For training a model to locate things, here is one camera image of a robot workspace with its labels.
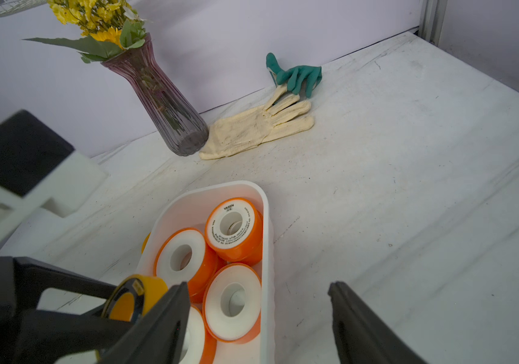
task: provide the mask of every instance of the white table surface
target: white table surface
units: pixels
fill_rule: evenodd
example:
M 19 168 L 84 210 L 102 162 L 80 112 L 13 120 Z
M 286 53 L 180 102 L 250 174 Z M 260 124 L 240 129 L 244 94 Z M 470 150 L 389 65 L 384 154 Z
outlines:
M 169 201 L 250 180 L 275 229 L 277 363 L 338 361 L 336 280 L 430 363 L 519 363 L 519 94 L 410 33 L 322 71 L 311 130 L 216 161 L 175 156 L 156 133 L 135 140 L 95 158 L 111 177 L 79 211 L 37 211 L 0 255 L 117 284 Z M 41 306 L 95 304 L 50 292 Z

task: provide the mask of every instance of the beige cotton glove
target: beige cotton glove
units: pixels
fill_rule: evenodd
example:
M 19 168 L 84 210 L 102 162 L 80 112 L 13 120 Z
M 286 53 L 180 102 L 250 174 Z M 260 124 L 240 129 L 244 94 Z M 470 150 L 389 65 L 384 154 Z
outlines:
M 233 156 L 261 143 L 310 129 L 314 125 L 313 117 L 297 118 L 310 110 L 309 101 L 299 103 L 298 95 L 289 94 L 274 105 L 286 92 L 287 85 L 279 85 L 265 105 L 217 120 L 210 126 L 209 139 L 199 151 L 201 159 Z

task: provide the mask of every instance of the glove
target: glove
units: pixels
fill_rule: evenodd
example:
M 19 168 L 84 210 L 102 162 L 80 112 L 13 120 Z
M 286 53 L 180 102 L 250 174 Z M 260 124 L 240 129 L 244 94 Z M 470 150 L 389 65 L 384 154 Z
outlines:
M 277 85 L 288 82 L 288 91 L 294 95 L 300 93 L 302 82 L 306 79 L 306 97 L 312 96 L 312 90 L 318 86 L 322 80 L 322 67 L 296 66 L 284 71 L 278 65 L 276 56 L 268 53 L 265 57 L 265 66 L 270 71 L 273 82 Z
M 209 128 L 209 139 L 199 151 L 201 159 L 229 157 L 241 151 L 255 148 L 261 143 L 296 134 L 314 125 L 311 116 L 297 116 L 307 113 L 311 104 L 302 101 L 298 95 L 284 95 L 287 86 L 276 87 L 272 98 L 262 106 L 251 108 L 237 115 L 217 120 Z

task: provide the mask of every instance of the white plastic bin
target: white plastic bin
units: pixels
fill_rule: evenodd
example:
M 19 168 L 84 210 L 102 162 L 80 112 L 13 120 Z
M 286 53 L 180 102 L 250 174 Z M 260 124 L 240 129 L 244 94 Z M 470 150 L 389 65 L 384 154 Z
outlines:
M 275 357 L 273 227 L 268 198 L 258 185 L 238 180 L 197 189 L 177 197 L 154 223 L 136 273 L 152 275 L 156 254 L 169 236 L 179 229 L 188 227 L 204 232 L 205 222 L 213 209 L 221 202 L 234 197 L 248 199 L 263 215 L 263 260 L 254 267 L 261 273 L 262 278 L 261 332 L 255 339 L 243 345 L 217 342 L 213 364 L 272 364 Z

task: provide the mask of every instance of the green leaf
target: green leaf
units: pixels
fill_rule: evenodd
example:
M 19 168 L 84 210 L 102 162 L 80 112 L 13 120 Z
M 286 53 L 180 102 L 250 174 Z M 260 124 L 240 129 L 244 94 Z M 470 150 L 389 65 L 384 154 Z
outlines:
M 122 26 L 122 33 L 120 34 L 120 44 L 122 47 L 125 49 L 135 48 L 132 46 L 139 40 L 142 40 L 146 35 L 143 26 L 144 22 L 136 22 L 126 19 Z
M 130 47 L 128 47 L 128 49 L 140 48 L 140 47 L 142 47 L 143 44 L 144 44 L 144 39 L 141 39 L 141 40 L 137 41 L 136 43 L 134 43 L 133 45 L 131 45 Z
M 95 54 L 88 54 L 88 53 L 81 53 L 81 60 L 86 62 L 86 60 L 88 60 L 89 62 L 104 62 L 104 61 L 107 61 L 108 58 L 104 58 L 104 57 L 100 57 L 99 55 L 95 55 Z
M 84 63 L 91 63 L 91 62 L 92 62 L 91 59 L 89 59 L 88 57 L 86 57 L 86 56 L 87 56 L 86 53 L 80 53 L 80 54 L 81 54 L 81 60 L 84 61 Z
M 120 44 L 124 48 L 128 48 L 132 45 L 132 35 L 130 33 L 132 28 L 132 23 L 130 20 L 126 19 L 124 25 L 122 26 L 122 33 L 120 33 Z
M 90 36 L 75 40 L 66 38 L 30 38 L 24 40 L 31 40 L 34 42 L 40 42 L 44 44 L 53 44 L 54 46 L 57 45 L 62 47 L 74 48 L 78 51 L 91 55 L 97 55 L 106 59 L 114 57 L 115 55 L 122 53 L 124 50 L 112 42 L 97 41 L 96 39 Z

